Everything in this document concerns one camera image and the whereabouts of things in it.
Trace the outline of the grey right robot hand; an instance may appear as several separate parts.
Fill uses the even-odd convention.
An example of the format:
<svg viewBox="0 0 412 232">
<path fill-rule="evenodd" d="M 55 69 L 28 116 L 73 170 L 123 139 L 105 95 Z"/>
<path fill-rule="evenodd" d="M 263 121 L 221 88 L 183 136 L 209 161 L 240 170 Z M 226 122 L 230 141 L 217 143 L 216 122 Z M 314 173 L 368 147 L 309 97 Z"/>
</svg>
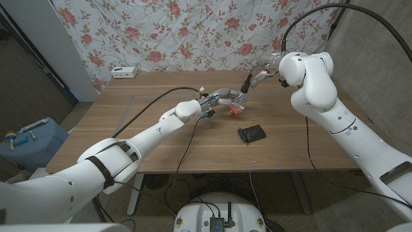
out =
<svg viewBox="0 0 412 232">
<path fill-rule="evenodd" d="M 263 71 L 259 72 L 254 77 L 250 86 L 255 88 L 260 82 L 269 77 L 273 77 L 274 74 L 279 71 L 279 64 L 285 55 L 285 52 L 268 53 L 261 55 L 255 61 L 252 61 L 251 65 L 248 67 L 249 74 L 251 74 L 256 68 L 263 68 Z"/>
</svg>

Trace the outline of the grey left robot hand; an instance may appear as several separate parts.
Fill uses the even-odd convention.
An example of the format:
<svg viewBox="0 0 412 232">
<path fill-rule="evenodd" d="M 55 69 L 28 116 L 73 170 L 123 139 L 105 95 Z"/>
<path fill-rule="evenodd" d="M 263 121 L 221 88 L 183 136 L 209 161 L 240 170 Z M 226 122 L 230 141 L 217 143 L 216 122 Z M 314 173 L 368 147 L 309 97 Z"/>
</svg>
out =
<svg viewBox="0 0 412 232">
<path fill-rule="evenodd" d="M 207 111 L 217 105 L 233 106 L 240 110 L 244 110 L 248 97 L 240 90 L 232 90 L 229 88 L 220 88 L 210 94 L 205 93 L 198 101 L 202 111 Z"/>
</svg>

